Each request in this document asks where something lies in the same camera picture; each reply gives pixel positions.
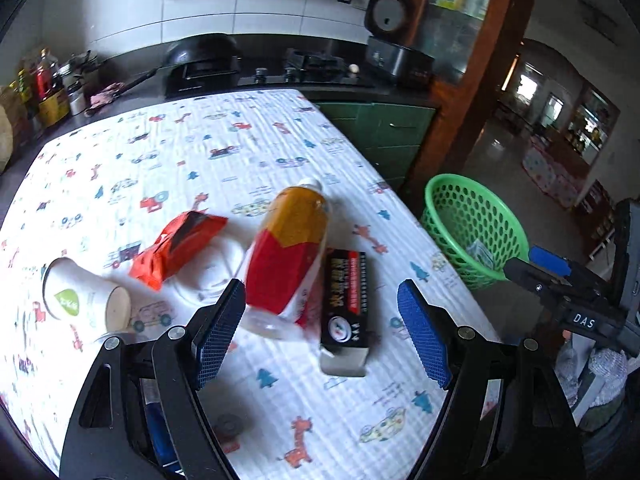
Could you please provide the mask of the grey gloved right hand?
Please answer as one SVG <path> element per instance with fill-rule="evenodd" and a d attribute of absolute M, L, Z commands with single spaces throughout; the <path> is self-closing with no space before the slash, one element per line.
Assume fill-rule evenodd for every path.
<path fill-rule="evenodd" d="M 624 352 L 600 348 L 584 336 L 563 333 L 565 342 L 554 371 L 578 428 L 602 428 L 620 409 L 625 397 L 628 359 Z"/>

